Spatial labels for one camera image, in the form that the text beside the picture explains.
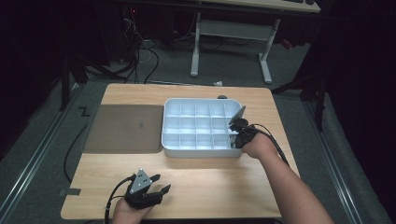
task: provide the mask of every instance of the white plastic tray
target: white plastic tray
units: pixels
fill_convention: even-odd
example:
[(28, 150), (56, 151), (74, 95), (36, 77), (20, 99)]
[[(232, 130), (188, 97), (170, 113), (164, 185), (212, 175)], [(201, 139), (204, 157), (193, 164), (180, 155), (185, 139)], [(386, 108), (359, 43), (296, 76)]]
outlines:
[(181, 158), (239, 157), (230, 138), (229, 121), (241, 105), (230, 99), (173, 98), (163, 111), (165, 155)]

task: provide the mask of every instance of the wooden table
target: wooden table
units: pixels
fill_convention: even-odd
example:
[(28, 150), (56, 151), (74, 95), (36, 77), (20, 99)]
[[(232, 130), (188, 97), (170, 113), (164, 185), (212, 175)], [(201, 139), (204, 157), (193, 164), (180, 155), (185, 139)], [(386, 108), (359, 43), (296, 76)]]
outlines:
[[(291, 169), (299, 174), (268, 89), (110, 84), (102, 105), (163, 105), (169, 98), (217, 98), (219, 95), (245, 105), (245, 118), (250, 123), (265, 125), (272, 132)], [(66, 197), (62, 217), (103, 218), (111, 191), (139, 168), (148, 175), (162, 175), (152, 189), (172, 185), (162, 204), (148, 214), (149, 219), (280, 217), (266, 174), (257, 160), (246, 154), (240, 158), (168, 158), (163, 151), (156, 154), (82, 153), (71, 184), (71, 189), (81, 189), (81, 192)], [(123, 195), (126, 187), (124, 184), (116, 195)]]

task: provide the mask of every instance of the gray carpet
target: gray carpet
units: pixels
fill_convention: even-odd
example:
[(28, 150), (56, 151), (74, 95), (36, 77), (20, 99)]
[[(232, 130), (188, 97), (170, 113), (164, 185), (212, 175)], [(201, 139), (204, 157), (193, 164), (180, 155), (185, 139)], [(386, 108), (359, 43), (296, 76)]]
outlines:
[[(210, 85), (222, 81), (224, 86), (266, 87), (274, 89), (292, 81), (309, 46), (295, 49), (284, 49), (274, 45), (270, 52), (268, 63), (273, 76), (273, 84), (265, 85), (257, 54), (244, 52), (260, 45), (255, 43), (248, 46), (221, 46), (216, 50), (202, 50), (200, 74), (190, 77), (191, 46), (174, 45), (172, 48), (157, 43), (153, 50), (159, 55), (160, 63), (152, 74), (151, 83), (172, 82), (193, 85)], [(207, 45), (216, 48), (216, 43)], [(142, 62), (138, 66), (138, 80), (142, 82), (156, 63), (155, 56), (144, 49), (141, 50)], [(69, 187), (63, 172), (64, 158), (73, 140), (90, 118), (83, 116), (81, 107), (86, 107), (86, 114), (90, 114), (100, 101), (108, 83), (115, 82), (106, 77), (89, 75), (89, 82), (78, 88), (81, 90), (76, 101), (70, 106), (58, 131), (55, 133), (49, 150), (39, 166), (34, 178), (19, 203), (13, 210), (8, 223), (84, 223), (85, 220), (63, 220), (60, 212), (64, 203), (62, 191)], [(321, 152), (315, 127), (304, 109), (296, 91), (275, 95), (276, 106), (290, 141), (295, 160), (301, 177), (323, 202), (336, 223), (349, 223), (337, 189), (326, 166)], [(61, 89), (57, 85), (50, 98), (40, 106), (31, 117), (30, 123), (22, 133), (19, 141), (0, 163), (0, 199), (4, 202), (18, 180), (40, 141), (58, 115), (60, 107)], [(368, 180), (362, 172), (359, 163), (351, 152), (336, 116), (332, 111), (332, 103), (326, 99), (326, 110), (323, 117), (324, 134), (328, 140), (337, 164), (350, 189), (351, 195), (359, 208), (361, 220), (364, 223), (390, 223), (389, 218), (375, 197)], [(82, 151), (82, 137), (72, 147), (67, 161), (67, 172), (73, 177)]]

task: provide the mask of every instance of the forearm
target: forearm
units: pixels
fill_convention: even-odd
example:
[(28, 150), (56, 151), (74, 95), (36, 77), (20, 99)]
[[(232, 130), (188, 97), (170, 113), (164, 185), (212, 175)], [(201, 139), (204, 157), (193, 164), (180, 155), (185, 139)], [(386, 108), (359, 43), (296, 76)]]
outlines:
[(276, 154), (259, 160), (286, 223), (333, 223), (311, 189)]

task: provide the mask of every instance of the human arm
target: human arm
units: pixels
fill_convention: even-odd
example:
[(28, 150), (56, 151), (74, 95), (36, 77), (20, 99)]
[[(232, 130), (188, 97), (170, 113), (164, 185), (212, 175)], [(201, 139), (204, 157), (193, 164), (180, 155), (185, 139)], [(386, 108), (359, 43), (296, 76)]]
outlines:
[(311, 189), (279, 158), (267, 136), (258, 133), (243, 152), (262, 164), (286, 223), (333, 223)]
[(124, 198), (120, 198), (114, 209), (112, 224), (139, 224), (151, 209), (152, 206), (144, 209), (134, 209)]

